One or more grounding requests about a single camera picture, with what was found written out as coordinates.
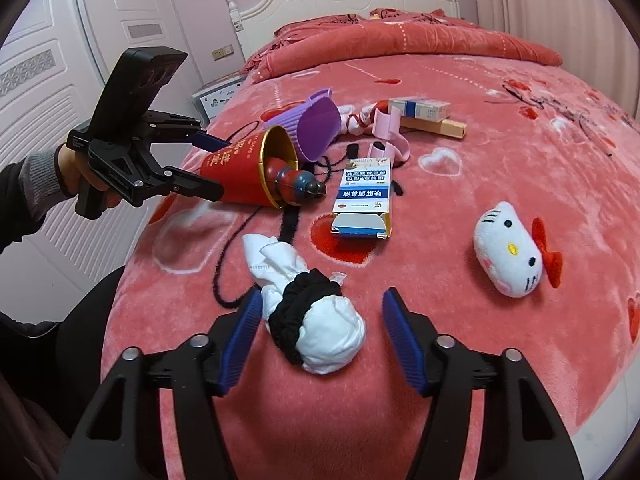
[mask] wall outlet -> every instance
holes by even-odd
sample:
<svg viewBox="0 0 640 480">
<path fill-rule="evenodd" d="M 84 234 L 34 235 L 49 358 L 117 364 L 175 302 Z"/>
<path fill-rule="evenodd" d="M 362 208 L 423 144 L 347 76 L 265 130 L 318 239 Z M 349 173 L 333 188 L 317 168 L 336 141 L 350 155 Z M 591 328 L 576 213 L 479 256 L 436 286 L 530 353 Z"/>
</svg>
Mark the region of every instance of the wall outlet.
<svg viewBox="0 0 640 480">
<path fill-rule="evenodd" d="M 213 50 L 211 55 L 213 56 L 213 59 L 217 61 L 219 59 L 222 59 L 223 57 L 231 56 L 233 52 L 234 52 L 233 46 L 227 45 L 222 48 L 217 48 L 216 50 Z"/>
</svg>

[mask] plush toy head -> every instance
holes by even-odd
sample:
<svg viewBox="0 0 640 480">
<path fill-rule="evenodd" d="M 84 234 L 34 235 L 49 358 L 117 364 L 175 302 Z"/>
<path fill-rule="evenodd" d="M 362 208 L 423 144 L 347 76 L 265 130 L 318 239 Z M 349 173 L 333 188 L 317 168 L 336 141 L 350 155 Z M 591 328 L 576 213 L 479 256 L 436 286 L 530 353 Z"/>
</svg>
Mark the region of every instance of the plush toy head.
<svg viewBox="0 0 640 480">
<path fill-rule="evenodd" d="M 542 220 L 536 218 L 532 238 L 508 202 L 500 202 L 479 219 L 474 249 L 480 265 L 501 293 L 522 298 L 540 283 L 546 268 L 554 288 L 560 285 L 562 255 L 546 250 Z"/>
</svg>

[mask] red paper cup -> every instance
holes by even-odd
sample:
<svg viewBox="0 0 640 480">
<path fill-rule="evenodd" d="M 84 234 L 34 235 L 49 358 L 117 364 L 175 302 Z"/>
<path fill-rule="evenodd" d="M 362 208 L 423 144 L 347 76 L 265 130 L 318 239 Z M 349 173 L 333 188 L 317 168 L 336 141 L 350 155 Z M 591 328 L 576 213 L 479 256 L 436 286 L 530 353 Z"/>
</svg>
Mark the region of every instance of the red paper cup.
<svg viewBox="0 0 640 480">
<path fill-rule="evenodd" d="M 298 169 L 296 149 L 287 131 L 272 126 L 207 155 L 200 174 L 222 184 L 225 193 L 221 202 L 282 208 L 285 203 L 271 195 L 264 177 L 264 161 L 268 156 L 281 158 Z"/>
</svg>

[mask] silver screw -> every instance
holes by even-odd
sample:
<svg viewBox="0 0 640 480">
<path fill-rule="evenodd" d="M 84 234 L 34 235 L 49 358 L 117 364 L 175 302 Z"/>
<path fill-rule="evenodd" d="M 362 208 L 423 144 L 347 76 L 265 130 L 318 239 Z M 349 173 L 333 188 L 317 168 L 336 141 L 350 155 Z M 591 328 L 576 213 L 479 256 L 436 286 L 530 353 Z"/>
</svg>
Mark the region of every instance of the silver screw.
<svg viewBox="0 0 640 480">
<path fill-rule="evenodd" d="M 189 339 L 189 344 L 194 348 L 202 348 L 209 343 L 209 336 L 206 334 L 196 334 L 191 339 Z"/>
<path fill-rule="evenodd" d="M 522 359 L 522 354 L 516 350 L 515 348 L 509 348 L 505 353 L 504 356 L 511 362 L 513 363 L 517 363 L 518 361 L 520 361 Z"/>
<path fill-rule="evenodd" d="M 122 353 L 122 358 L 125 361 L 133 361 L 138 358 L 140 355 L 140 350 L 138 350 L 135 346 L 130 346 Z"/>
<path fill-rule="evenodd" d="M 456 344 L 456 340 L 453 339 L 450 335 L 439 335 L 436 339 L 436 343 L 443 348 L 453 348 Z"/>
</svg>

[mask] purple silicone cup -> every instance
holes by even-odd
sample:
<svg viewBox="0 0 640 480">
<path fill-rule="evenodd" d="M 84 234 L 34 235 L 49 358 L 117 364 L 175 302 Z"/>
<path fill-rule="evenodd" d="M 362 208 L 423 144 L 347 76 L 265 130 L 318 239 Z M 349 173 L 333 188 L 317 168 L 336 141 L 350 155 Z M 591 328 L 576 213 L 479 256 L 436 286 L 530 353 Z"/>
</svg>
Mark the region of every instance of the purple silicone cup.
<svg viewBox="0 0 640 480">
<path fill-rule="evenodd" d="M 289 134 L 300 162 L 317 162 L 340 133 L 340 112 L 331 101 L 331 89 L 316 92 L 265 123 L 267 128 L 276 125 Z"/>
</svg>

